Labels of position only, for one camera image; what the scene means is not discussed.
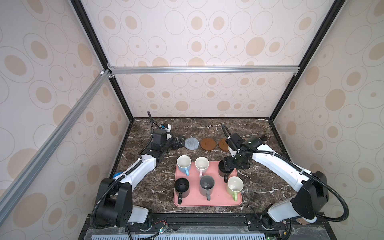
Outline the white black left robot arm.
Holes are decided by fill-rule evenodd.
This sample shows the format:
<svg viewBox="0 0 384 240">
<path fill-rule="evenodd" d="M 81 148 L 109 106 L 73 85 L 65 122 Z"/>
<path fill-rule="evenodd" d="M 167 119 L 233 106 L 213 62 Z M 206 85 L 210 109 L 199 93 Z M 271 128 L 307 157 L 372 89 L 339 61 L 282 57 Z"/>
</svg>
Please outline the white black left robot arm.
<svg viewBox="0 0 384 240">
<path fill-rule="evenodd" d="M 125 227 L 139 224 L 150 227 L 153 211 L 133 204 L 133 190 L 143 178 L 154 170 L 164 156 L 184 147 L 184 136 L 174 136 L 170 125 L 158 125 L 148 112 L 151 125 L 150 139 L 141 150 L 138 160 L 127 170 L 113 178 L 101 181 L 96 202 L 90 215 L 94 229 Z"/>
</svg>

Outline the brown wooden coaster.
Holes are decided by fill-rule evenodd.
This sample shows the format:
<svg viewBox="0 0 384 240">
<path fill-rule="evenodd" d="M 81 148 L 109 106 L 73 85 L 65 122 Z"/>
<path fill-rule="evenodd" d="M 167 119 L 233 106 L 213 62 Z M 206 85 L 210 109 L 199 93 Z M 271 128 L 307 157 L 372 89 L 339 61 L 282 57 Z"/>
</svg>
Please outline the brown wooden coaster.
<svg viewBox="0 0 384 240">
<path fill-rule="evenodd" d="M 216 147 L 216 141 L 212 138 L 204 138 L 201 141 L 201 148 L 205 151 L 212 151 Z"/>
<path fill-rule="evenodd" d="M 226 142 L 226 138 L 222 138 L 220 141 L 219 141 L 219 148 L 224 151 L 224 152 L 228 152 L 229 151 L 229 145 L 227 144 Z"/>
</svg>

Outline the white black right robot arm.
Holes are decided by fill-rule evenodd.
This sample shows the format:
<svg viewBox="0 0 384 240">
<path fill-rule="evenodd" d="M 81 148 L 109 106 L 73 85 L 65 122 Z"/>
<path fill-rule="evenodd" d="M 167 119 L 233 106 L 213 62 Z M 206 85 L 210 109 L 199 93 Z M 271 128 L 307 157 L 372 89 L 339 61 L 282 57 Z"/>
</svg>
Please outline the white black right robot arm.
<svg viewBox="0 0 384 240">
<path fill-rule="evenodd" d="M 230 156 L 223 159 L 225 170 L 246 170 L 253 162 L 259 163 L 286 181 L 296 195 L 282 202 L 269 205 L 258 217 L 266 230 L 272 230 L 277 223 L 289 219 L 304 219 L 308 223 L 322 218 L 329 222 L 345 221 L 350 214 L 343 197 L 327 184 L 327 177 L 320 171 L 311 172 L 302 168 L 272 150 L 267 144 L 267 136 L 252 137 L 248 140 L 237 133 L 230 133 L 222 125 Z M 334 195 L 343 207 L 341 216 L 331 218 L 323 216 L 320 211 Z"/>
</svg>

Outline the blue mug white inside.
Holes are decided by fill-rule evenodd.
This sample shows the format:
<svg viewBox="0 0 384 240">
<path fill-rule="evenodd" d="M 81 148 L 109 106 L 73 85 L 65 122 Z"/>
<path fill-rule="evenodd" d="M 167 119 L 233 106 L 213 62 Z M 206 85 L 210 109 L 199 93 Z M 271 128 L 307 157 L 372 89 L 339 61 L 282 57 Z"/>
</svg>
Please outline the blue mug white inside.
<svg viewBox="0 0 384 240">
<path fill-rule="evenodd" d="M 177 166 L 179 171 L 185 174 L 186 176 L 190 175 L 191 164 L 192 164 L 192 160 L 187 155 L 182 155 L 177 159 Z"/>
</svg>

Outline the blue grey round coaster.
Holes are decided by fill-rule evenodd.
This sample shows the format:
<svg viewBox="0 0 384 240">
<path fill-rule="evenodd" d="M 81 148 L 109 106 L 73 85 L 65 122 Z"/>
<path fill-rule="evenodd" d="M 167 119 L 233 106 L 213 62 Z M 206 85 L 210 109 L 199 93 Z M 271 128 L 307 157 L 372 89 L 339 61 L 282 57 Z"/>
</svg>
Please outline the blue grey round coaster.
<svg viewBox="0 0 384 240">
<path fill-rule="evenodd" d="M 188 150 L 197 150 L 199 147 L 200 143 L 196 138 L 187 138 L 185 140 L 185 148 Z"/>
</svg>

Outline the white pink mug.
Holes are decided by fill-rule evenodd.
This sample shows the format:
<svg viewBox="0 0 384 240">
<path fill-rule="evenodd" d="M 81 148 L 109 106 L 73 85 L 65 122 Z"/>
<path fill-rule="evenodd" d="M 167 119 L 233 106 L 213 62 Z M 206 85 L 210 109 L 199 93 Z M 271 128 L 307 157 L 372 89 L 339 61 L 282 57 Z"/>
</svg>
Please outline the white pink mug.
<svg viewBox="0 0 384 240">
<path fill-rule="evenodd" d="M 206 171 L 209 168 L 209 165 L 210 165 L 210 162 L 205 157 L 198 157 L 196 159 L 195 166 L 196 166 L 196 169 L 197 169 L 197 171 L 199 173 L 199 177 L 200 178 L 206 173 Z"/>
</svg>

